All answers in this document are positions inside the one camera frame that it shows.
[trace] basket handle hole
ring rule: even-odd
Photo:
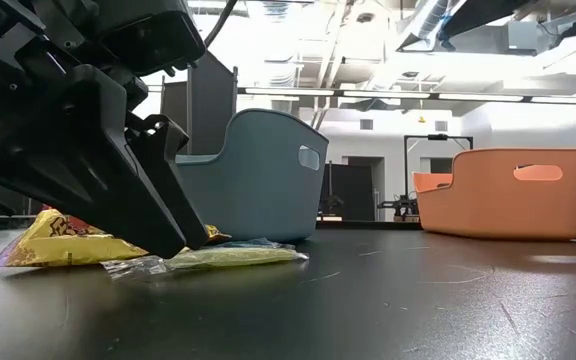
[[[564,175],[557,165],[517,165],[513,170],[515,179],[520,181],[557,181]]]
[[[299,163],[303,167],[319,170],[319,153],[306,145],[299,147]]]

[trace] yellow snack bag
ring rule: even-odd
[[[97,264],[146,255],[131,245],[85,223],[73,225],[56,209],[44,210],[35,222],[0,253],[0,267],[45,267]],[[210,241],[229,237],[206,225]]]

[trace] black table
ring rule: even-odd
[[[148,282],[4,269],[0,359],[576,359],[576,242],[319,230],[299,249]]]

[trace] orange plastic basket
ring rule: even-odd
[[[421,225],[460,236],[576,238],[576,149],[481,149],[453,174],[413,173]]]

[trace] gray-blue bin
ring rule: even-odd
[[[236,114],[217,155],[176,158],[201,220],[234,240],[305,239],[316,226],[328,139],[277,111]]]

